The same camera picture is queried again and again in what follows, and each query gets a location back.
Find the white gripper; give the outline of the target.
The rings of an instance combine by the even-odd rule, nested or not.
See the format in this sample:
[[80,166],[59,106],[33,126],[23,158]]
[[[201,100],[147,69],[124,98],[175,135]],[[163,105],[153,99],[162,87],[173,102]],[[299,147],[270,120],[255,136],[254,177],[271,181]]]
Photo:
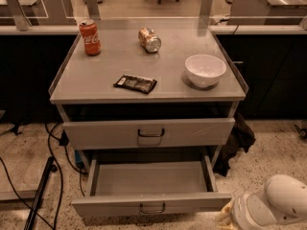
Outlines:
[[215,223],[220,230],[234,230],[232,220],[241,230],[263,230],[276,223],[263,191],[236,197],[233,206],[228,202],[215,217]]

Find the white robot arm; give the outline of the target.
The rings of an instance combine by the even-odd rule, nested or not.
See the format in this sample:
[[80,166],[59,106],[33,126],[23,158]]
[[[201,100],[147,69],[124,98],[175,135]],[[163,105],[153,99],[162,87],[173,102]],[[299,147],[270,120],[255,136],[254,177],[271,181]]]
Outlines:
[[215,218],[222,230],[265,230],[307,221],[307,185],[285,174],[270,177],[264,189],[237,196]]

